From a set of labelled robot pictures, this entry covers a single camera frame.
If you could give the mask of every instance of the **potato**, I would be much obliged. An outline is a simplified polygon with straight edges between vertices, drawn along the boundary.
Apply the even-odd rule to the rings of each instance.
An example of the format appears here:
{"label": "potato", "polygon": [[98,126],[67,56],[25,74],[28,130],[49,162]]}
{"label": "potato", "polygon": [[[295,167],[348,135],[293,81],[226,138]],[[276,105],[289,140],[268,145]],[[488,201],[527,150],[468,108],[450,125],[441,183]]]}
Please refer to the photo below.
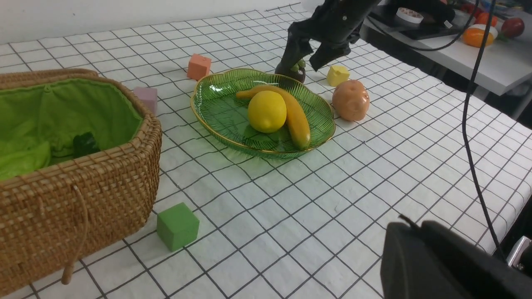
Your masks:
{"label": "potato", "polygon": [[360,81],[345,81],[340,83],[332,94],[332,105],[342,119],[360,121],[368,112],[369,95]]}

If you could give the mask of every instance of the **table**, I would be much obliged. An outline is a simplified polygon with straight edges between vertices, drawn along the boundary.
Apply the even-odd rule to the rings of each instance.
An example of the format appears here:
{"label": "table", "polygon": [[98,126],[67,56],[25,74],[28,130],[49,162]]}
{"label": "table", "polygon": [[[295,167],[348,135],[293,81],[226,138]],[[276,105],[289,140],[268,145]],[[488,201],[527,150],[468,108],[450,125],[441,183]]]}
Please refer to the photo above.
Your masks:
{"label": "table", "polygon": [[[389,29],[375,19],[372,21],[383,30]],[[367,19],[364,20],[363,25],[380,32]],[[413,40],[399,32],[389,32],[389,34],[407,45],[432,49],[446,45],[454,38],[454,36],[443,36]],[[516,39],[511,43],[494,43],[487,47],[475,83],[496,95],[503,95],[520,83],[532,78],[532,57],[529,55],[531,45],[532,39]],[[470,47],[460,41],[440,51],[417,52],[468,79],[471,78],[478,55],[477,48]]]}
{"label": "table", "polygon": [[[161,182],[137,233],[85,257],[72,282],[55,273],[9,299],[381,298],[385,229],[404,213],[433,219],[479,248],[494,245],[468,172],[460,129],[464,94],[360,40],[336,64],[368,88],[359,123],[335,119],[334,138],[290,161],[250,157],[195,119],[193,53],[212,71],[273,72],[299,5],[0,46],[0,72],[85,67],[126,86],[158,89]],[[307,86],[330,101],[327,68]],[[531,195],[532,131],[471,99],[468,134],[494,227],[502,238]],[[156,215],[186,203],[198,240],[170,253]]]}

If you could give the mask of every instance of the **cube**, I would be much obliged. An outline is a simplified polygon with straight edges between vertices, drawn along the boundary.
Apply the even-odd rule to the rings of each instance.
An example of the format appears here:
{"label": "cube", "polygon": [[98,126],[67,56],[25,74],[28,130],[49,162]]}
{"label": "cube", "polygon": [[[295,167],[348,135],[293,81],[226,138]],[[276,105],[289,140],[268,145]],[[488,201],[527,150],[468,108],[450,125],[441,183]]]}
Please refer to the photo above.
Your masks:
{"label": "cube", "polygon": [[212,60],[199,54],[194,54],[188,62],[187,77],[199,81],[211,71]]}
{"label": "cube", "polygon": [[332,87],[338,86],[340,83],[349,80],[349,71],[343,65],[333,65],[327,73],[327,82]]}
{"label": "cube", "polygon": [[148,107],[148,109],[157,115],[157,89],[148,87],[135,87],[133,93],[138,99]]}
{"label": "cube", "polygon": [[200,220],[184,203],[157,215],[157,234],[171,252],[194,241],[199,228]]}

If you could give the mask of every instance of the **lemon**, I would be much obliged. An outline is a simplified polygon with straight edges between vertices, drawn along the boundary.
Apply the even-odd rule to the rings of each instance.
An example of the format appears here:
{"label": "lemon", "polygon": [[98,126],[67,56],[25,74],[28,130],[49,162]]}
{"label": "lemon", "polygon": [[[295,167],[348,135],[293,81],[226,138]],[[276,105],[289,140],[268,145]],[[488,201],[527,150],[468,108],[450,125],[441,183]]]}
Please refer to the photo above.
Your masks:
{"label": "lemon", "polygon": [[259,92],[247,107],[247,117],[253,129],[266,134],[273,133],[285,124],[285,100],[276,92]]}

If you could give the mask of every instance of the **red tomato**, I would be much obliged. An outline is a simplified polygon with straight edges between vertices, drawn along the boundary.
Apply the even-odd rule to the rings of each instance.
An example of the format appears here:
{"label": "red tomato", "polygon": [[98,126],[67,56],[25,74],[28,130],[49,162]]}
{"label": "red tomato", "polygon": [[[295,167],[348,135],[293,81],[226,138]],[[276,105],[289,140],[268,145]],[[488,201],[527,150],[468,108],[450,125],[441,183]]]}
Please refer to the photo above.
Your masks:
{"label": "red tomato", "polygon": [[[477,20],[475,21],[475,24],[482,24],[482,25],[488,24],[488,17],[489,17],[489,13],[487,12],[481,13],[480,15],[478,15]],[[497,25],[497,17],[493,16],[491,26],[495,27],[495,25]]]}
{"label": "red tomato", "polygon": [[[475,10],[475,5],[471,3],[465,3],[460,7],[460,10],[463,12],[472,14],[473,11]],[[481,13],[483,13],[483,10],[480,7],[478,7],[477,11],[475,12],[475,18],[478,18],[478,15],[480,15]]]}
{"label": "red tomato", "polygon": [[525,23],[520,18],[507,19],[502,23],[501,32],[505,37],[514,38],[523,34]]}

